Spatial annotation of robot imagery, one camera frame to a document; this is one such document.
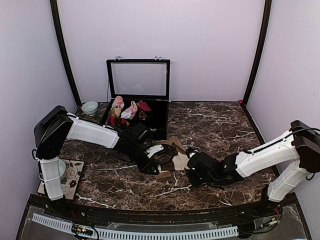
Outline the pale green bowl at back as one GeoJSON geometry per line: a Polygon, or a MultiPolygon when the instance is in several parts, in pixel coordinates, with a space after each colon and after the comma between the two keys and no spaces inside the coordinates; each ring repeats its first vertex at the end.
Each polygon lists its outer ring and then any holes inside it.
{"type": "Polygon", "coordinates": [[[81,110],[85,115],[94,116],[98,110],[99,104],[96,101],[88,101],[81,106],[81,110]]]}

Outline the cream brown block sock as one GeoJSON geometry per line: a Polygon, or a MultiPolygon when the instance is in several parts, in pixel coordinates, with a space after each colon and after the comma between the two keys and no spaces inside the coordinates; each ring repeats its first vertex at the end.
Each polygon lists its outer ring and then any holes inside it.
{"type": "Polygon", "coordinates": [[[177,153],[168,163],[161,164],[158,167],[159,174],[155,176],[156,179],[170,177],[171,172],[185,171],[190,168],[187,166],[189,158],[187,155],[180,152],[177,153]]]}

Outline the pale green bowl on mat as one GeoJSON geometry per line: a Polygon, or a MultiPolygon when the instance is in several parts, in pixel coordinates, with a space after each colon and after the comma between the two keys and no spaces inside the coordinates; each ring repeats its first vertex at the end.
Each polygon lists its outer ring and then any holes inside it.
{"type": "Polygon", "coordinates": [[[59,167],[59,177],[60,177],[60,180],[62,180],[67,168],[66,163],[64,162],[63,159],[58,160],[58,167],[59,167]]]}

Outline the maroon orange rolled sock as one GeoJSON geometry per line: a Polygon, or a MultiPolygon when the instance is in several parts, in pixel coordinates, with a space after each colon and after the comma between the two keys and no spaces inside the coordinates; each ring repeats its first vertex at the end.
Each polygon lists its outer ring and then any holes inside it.
{"type": "Polygon", "coordinates": [[[130,123],[127,120],[121,117],[117,117],[115,114],[112,114],[111,116],[109,116],[105,124],[107,126],[112,126],[112,127],[128,127],[130,125],[130,123]]]}

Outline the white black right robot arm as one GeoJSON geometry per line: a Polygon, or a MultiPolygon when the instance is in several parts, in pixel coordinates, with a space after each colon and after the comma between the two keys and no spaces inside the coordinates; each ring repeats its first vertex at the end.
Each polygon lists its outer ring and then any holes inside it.
{"type": "Polygon", "coordinates": [[[255,205],[255,213],[266,217],[302,180],[310,180],[320,171],[320,130],[300,120],[279,137],[250,150],[233,153],[218,161],[205,152],[187,150],[186,175],[193,187],[202,184],[223,189],[252,174],[290,161],[279,177],[266,187],[264,199],[255,205]]]}

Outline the black left frame post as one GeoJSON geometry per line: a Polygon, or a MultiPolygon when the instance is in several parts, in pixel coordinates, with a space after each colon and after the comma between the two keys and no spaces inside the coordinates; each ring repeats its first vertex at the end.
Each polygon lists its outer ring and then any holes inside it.
{"type": "Polygon", "coordinates": [[[54,24],[54,29],[55,29],[55,34],[56,34],[56,39],[60,51],[60,56],[62,59],[62,63],[64,66],[64,70],[67,76],[68,84],[71,89],[71,93],[73,96],[73,99],[75,101],[75,104],[77,107],[80,107],[82,105],[81,98],[76,86],[75,78],[72,72],[71,64],[69,61],[69,56],[67,53],[67,47],[64,39],[64,34],[63,34],[63,28],[61,24],[61,19],[60,19],[60,13],[59,13],[59,6],[58,6],[58,1],[57,0],[50,0],[50,8],[51,8],[51,15],[53,19],[53,24],[54,24]]]}

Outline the tan ribbed sock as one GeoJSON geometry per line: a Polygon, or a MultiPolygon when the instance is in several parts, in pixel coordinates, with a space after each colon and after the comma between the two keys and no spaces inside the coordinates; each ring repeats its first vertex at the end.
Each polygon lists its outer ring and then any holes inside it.
{"type": "Polygon", "coordinates": [[[163,150],[155,153],[153,158],[160,165],[169,164],[171,162],[185,163],[189,160],[186,154],[186,148],[176,136],[158,142],[157,145],[162,145],[163,150]]]}

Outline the pink white rolled sock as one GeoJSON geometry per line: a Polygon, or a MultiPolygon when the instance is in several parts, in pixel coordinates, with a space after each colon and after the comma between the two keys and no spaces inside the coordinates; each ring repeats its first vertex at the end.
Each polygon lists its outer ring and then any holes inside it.
{"type": "Polygon", "coordinates": [[[125,120],[132,120],[138,111],[138,106],[134,101],[131,101],[130,107],[125,109],[120,117],[125,120]]]}

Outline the black front table rail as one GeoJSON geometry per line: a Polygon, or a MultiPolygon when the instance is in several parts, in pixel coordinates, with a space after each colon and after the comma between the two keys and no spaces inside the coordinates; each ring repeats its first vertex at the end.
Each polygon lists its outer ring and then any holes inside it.
{"type": "Polygon", "coordinates": [[[125,223],[137,225],[179,225],[218,222],[220,225],[252,224],[259,218],[271,217],[276,214],[272,209],[258,214],[261,202],[240,205],[199,208],[193,210],[127,210],[110,208],[105,204],[78,196],[77,200],[67,201],[66,205],[75,213],[71,219],[89,224],[105,226],[107,223],[125,223]]]}

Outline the brown patterned small sock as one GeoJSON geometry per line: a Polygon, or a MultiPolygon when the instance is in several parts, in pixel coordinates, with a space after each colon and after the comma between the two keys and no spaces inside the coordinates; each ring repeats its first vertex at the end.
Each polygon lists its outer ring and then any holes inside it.
{"type": "Polygon", "coordinates": [[[140,121],[145,121],[148,118],[147,114],[144,111],[139,111],[138,116],[140,121]]]}

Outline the dark red folded sock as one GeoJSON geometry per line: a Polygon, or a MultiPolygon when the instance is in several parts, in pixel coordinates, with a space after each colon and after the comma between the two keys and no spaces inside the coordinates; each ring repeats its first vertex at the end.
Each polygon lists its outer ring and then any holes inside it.
{"type": "Polygon", "coordinates": [[[151,112],[152,109],[149,107],[147,102],[140,100],[139,102],[136,103],[140,111],[146,111],[146,112],[151,112]]]}

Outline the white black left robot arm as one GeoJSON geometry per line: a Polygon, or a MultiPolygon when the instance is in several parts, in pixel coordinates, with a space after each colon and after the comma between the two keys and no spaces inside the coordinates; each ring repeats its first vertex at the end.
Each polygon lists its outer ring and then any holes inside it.
{"type": "Polygon", "coordinates": [[[38,162],[39,179],[44,185],[44,194],[53,201],[51,210],[60,218],[67,218],[71,213],[70,206],[62,200],[64,193],[59,166],[65,141],[81,141],[116,150],[134,162],[141,173],[160,173],[153,156],[161,148],[147,149],[144,146],[152,133],[141,123],[129,128],[101,125],[79,118],[58,105],[34,127],[33,134],[35,148],[31,154],[38,162]]]}

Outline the black frame post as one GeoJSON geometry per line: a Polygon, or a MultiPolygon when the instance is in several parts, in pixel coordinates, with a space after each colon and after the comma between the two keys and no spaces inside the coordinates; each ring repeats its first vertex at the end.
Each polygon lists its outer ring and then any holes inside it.
{"type": "Polygon", "coordinates": [[[62,63],[64,66],[64,70],[67,76],[68,84],[71,89],[71,93],[73,96],[73,99],[75,101],[75,104],[77,107],[80,107],[82,105],[81,98],[76,86],[75,78],[72,72],[71,64],[69,61],[69,56],[67,53],[67,47],[64,39],[64,34],[63,34],[63,28],[61,24],[61,19],[60,19],[60,13],[59,13],[59,6],[58,6],[58,1],[57,0],[50,0],[50,8],[51,8],[51,15],[53,19],[53,24],[54,24],[54,29],[55,29],[55,34],[56,34],[56,39],[60,51],[60,56],[62,59],[62,63]]]}
{"type": "Polygon", "coordinates": [[[251,93],[252,93],[252,90],[254,87],[254,83],[255,83],[255,80],[257,77],[257,73],[258,73],[258,69],[259,69],[259,65],[261,62],[263,49],[264,49],[264,45],[265,45],[265,40],[266,40],[266,36],[267,36],[267,30],[268,30],[270,15],[271,15],[271,8],[272,8],[272,0],[265,0],[257,47],[256,47],[256,51],[255,51],[248,83],[247,83],[247,86],[246,86],[246,89],[244,92],[244,96],[242,99],[242,106],[244,108],[247,106],[247,104],[249,102],[249,99],[250,99],[250,96],[251,96],[251,93]]]}

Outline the small circuit board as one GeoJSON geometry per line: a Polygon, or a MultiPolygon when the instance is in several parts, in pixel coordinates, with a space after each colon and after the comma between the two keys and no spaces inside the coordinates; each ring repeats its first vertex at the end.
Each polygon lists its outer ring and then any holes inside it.
{"type": "Polygon", "coordinates": [[[73,225],[71,232],[78,236],[92,236],[94,233],[91,229],[81,225],[73,225]]]}

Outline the beige patterned rolled sock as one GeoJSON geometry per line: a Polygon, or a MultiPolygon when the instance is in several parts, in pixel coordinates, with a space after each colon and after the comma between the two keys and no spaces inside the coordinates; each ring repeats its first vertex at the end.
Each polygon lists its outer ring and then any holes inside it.
{"type": "Polygon", "coordinates": [[[114,106],[108,112],[108,116],[110,117],[112,115],[115,115],[117,118],[119,118],[121,116],[121,112],[122,112],[122,107],[120,105],[114,106]]]}

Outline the floral placemat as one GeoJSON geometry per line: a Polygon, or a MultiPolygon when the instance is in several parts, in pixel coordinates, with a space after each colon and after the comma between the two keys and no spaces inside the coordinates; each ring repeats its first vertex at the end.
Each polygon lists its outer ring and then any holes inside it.
{"type": "Polygon", "coordinates": [[[58,157],[49,160],[37,159],[40,180],[37,192],[46,195],[51,201],[63,198],[73,200],[82,175],[84,162],[62,159],[66,163],[66,170],[63,178],[60,179],[59,159],[58,157]]]}

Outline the black right frame post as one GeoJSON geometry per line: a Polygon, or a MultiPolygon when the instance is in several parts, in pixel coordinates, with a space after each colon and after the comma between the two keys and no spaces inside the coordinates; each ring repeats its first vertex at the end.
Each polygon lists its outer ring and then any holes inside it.
{"type": "Polygon", "coordinates": [[[256,47],[256,51],[255,51],[248,83],[247,83],[247,86],[246,86],[246,89],[244,92],[244,96],[242,99],[242,106],[244,108],[247,106],[247,104],[249,102],[249,99],[250,99],[250,96],[251,96],[251,93],[252,93],[252,90],[254,87],[254,83],[255,83],[255,80],[257,77],[257,73],[258,73],[258,69],[259,69],[259,65],[261,62],[263,49],[264,49],[264,45],[265,45],[265,40],[266,40],[266,36],[267,36],[267,30],[268,30],[270,15],[271,15],[271,8],[272,8],[272,0],[265,0],[257,47],[256,47]]]}

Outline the black box with glass lid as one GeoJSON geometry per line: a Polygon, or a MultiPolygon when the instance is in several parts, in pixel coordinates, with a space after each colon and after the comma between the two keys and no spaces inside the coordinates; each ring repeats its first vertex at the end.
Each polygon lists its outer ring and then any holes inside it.
{"type": "Polygon", "coordinates": [[[129,127],[138,123],[151,130],[155,140],[165,140],[168,131],[169,95],[171,60],[161,57],[148,59],[115,58],[106,61],[108,87],[111,99],[100,120],[105,124],[112,103],[121,96],[124,109],[142,100],[147,102],[151,111],[144,111],[146,120],[139,119],[138,108],[133,119],[128,119],[129,127]]]}

